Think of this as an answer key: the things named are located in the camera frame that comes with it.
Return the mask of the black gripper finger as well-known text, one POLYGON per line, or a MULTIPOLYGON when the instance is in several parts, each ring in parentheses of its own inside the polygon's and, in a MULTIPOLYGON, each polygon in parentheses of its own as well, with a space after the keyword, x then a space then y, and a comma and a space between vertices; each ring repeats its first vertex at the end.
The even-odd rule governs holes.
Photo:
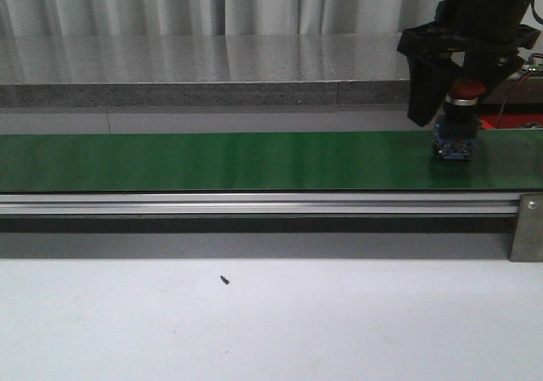
POLYGON ((466 52, 462 65, 462 80, 467 85, 463 109, 475 109, 502 82, 513 73, 519 71, 524 59, 512 53, 476 53, 466 52))
POLYGON ((462 72, 450 54, 408 56, 410 97, 407 116, 426 126, 436 115, 445 95, 462 72))

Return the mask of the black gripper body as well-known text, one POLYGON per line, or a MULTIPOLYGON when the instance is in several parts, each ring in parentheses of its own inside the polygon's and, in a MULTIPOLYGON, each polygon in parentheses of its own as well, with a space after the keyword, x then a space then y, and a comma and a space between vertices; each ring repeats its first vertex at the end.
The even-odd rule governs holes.
POLYGON ((456 52, 516 53, 540 31, 522 23, 533 0, 442 0, 434 20, 402 31, 397 50, 412 59, 456 52))

